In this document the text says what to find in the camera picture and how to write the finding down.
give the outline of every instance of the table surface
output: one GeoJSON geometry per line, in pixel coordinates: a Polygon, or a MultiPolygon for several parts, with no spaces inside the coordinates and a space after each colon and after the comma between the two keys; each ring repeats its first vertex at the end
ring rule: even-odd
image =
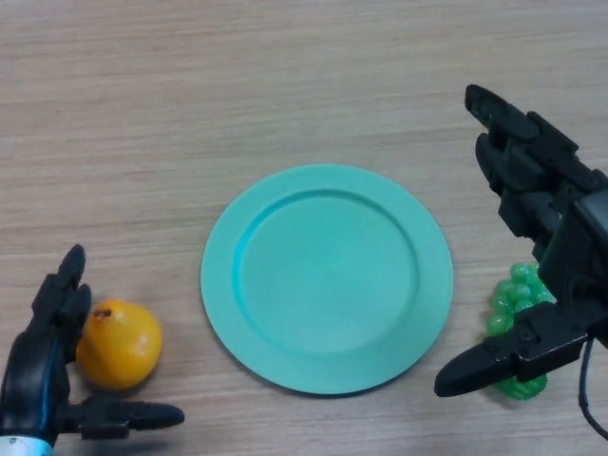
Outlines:
{"type": "MultiPolygon", "coordinates": [[[[96,299],[141,302],[165,331],[137,397],[187,422],[59,454],[603,454],[577,405],[578,363],[538,399],[439,399],[434,376],[472,344],[493,284],[530,258],[475,161],[467,84],[536,110],[608,168],[603,0],[9,0],[0,6],[0,362],[29,303],[82,242],[96,299]],[[220,348],[200,257],[226,204],[277,170],[369,168],[438,219],[455,266],[445,330],[407,375],[357,397],[263,385],[220,348]]],[[[608,422],[608,359],[591,395],[608,422]]],[[[73,372],[75,400],[86,391],[73,372]]]]}

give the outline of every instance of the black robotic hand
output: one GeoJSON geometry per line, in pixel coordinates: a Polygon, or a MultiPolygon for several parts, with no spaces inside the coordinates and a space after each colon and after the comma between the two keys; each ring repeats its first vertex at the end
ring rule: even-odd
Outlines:
{"type": "Polygon", "coordinates": [[[465,107],[488,130],[476,156],[501,198],[499,215],[515,236],[534,242],[539,277],[557,304],[518,313],[509,332],[450,361],[435,380],[439,396],[511,376],[531,380],[577,360],[587,340],[608,343],[608,179],[538,114],[478,85],[466,89],[465,107]]]}
{"type": "Polygon", "coordinates": [[[68,402],[67,364],[91,305],[91,291],[79,285],[85,250],[74,246],[56,274],[47,275],[35,297],[33,317],[14,340],[0,393],[0,436],[23,436],[54,446],[61,433],[84,439],[125,438],[130,429],[166,428],[183,422],[179,408],[92,396],[68,402]]]}

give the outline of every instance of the orange fruit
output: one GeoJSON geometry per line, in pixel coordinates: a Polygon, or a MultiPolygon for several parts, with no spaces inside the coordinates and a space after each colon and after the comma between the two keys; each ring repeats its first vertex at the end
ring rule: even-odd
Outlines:
{"type": "Polygon", "coordinates": [[[76,362],[94,385],[126,390],[152,372],[161,349],[161,325],[150,311],[120,299],[108,299],[93,307],[86,319],[76,362]]]}

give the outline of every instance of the green grapes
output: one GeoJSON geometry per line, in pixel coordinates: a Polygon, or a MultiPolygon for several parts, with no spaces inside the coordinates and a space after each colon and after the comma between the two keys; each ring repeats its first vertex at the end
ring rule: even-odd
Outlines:
{"type": "MultiPolygon", "coordinates": [[[[517,313],[537,304],[555,302],[538,276],[539,263],[515,263],[509,270],[510,278],[501,280],[492,296],[491,306],[495,312],[485,321],[487,335],[506,333],[513,326],[517,313]]],[[[507,396],[517,400],[528,400],[539,395],[547,385],[547,376],[541,375],[529,382],[520,382],[515,377],[494,385],[507,396]]]]}

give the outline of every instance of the green plate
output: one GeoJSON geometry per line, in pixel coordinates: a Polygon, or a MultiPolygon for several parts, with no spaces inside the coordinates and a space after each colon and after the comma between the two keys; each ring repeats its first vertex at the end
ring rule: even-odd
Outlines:
{"type": "Polygon", "coordinates": [[[359,168],[272,175],[224,211],[202,297],[226,349],[268,381],[345,394],[406,371],[444,327],[446,240],[403,187],[359,168]]]}

